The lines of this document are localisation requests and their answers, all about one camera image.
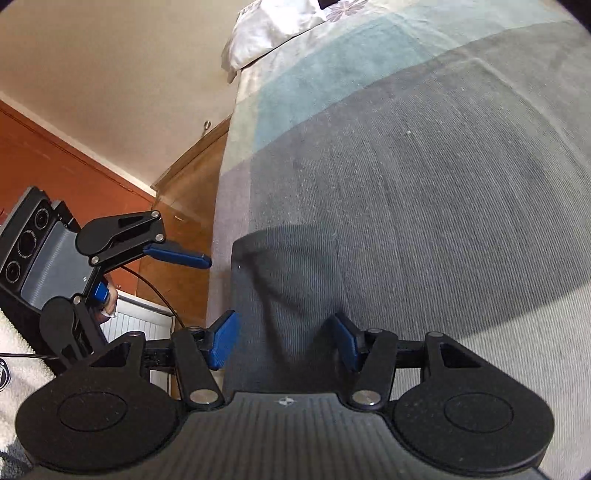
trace white towel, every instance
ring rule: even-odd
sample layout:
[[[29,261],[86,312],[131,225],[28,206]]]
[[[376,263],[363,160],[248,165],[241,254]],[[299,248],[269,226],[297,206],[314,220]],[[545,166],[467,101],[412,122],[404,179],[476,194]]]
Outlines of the white towel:
[[[222,53],[228,82],[241,68],[325,21],[318,0],[256,0],[243,8]]]
[[[0,352],[35,353],[2,310]],[[28,461],[17,441],[14,420],[22,402],[53,378],[53,373],[42,360],[0,355],[0,478],[17,478],[26,473]]]

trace white pillow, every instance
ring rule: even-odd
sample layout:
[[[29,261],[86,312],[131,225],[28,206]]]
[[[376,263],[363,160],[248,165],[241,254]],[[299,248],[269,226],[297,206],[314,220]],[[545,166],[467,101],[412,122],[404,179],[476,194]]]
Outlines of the white pillow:
[[[293,38],[326,21],[318,0],[256,0],[238,14],[222,53],[231,82],[236,72]]]

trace logo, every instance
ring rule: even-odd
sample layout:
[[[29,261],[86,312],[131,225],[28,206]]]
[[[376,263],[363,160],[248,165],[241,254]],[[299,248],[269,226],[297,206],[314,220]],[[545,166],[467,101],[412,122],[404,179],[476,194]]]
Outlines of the logo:
[[[277,400],[277,403],[279,405],[281,405],[282,407],[289,407],[289,406],[293,405],[294,403],[296,403],[296,401],[291,397],[285,397],[280,400]]]
[[[10,383],[10,370],[7,363],[0,358],[0,392]]]

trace metal bolt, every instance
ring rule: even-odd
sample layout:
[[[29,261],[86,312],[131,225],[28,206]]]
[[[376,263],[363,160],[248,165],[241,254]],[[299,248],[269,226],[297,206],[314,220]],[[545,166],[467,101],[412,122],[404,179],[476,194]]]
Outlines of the metal bolt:
[[[217,401],[218,398],[219,395],[208,388],[195,390],[189,395],[189,399],[191,399],[192,402],[199,403],[201,405],[210,405]]]
[[[382,396],[373,390],[357,390],[357,392],[353,394],[352,398],[355,403],[368,407],[375,405],[382,400]]]

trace brown wall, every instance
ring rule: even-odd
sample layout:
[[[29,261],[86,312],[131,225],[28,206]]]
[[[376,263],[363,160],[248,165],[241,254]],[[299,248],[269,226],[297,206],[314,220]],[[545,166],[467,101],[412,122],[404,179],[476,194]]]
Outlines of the brown wall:
[[[64,200],[81,225],[101,216],[149,210],[154,201],[0,102],[0,212],[9,212],[30,185],[45,190],[51,199]],[[138,264],[130,266],[137,270]],[[134,276],[115,271],[113,279],[135,294]]]

